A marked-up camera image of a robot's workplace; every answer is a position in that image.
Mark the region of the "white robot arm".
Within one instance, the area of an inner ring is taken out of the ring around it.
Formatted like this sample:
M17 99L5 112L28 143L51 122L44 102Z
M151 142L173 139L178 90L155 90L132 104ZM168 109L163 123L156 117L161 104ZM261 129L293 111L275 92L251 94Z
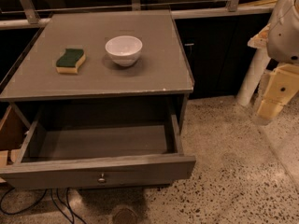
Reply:
M257 51L236 100L247 105L261 87L254 118L266 125L299 92L299 0L278 0L268 24L248 45Z

